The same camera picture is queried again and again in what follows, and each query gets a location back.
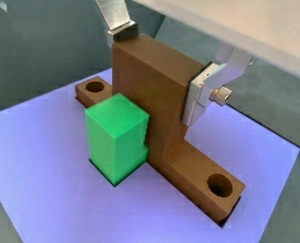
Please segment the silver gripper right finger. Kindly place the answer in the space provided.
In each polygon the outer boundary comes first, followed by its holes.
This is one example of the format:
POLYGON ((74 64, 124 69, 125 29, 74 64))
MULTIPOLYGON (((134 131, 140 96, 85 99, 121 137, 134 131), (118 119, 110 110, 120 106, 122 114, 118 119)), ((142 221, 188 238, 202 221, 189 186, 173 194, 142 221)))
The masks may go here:
POLYGON ((186 126, 197 122, 212 103, 226 104, 232 90, 225 84, 242 76, 253 56, 229 44, 221 44, 216 59, 220 65, 209 63, 189 84, 184 113, 186 126))

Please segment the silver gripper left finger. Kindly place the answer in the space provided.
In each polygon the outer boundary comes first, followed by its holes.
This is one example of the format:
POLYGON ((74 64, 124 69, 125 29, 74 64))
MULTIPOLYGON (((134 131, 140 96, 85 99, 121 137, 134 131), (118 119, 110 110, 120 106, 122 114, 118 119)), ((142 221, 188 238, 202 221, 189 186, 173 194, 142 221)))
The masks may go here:
POLYGON ((94 0, 102 14, 108 45, 138 36, 138 23, 132 20, 125 0, 94 0))

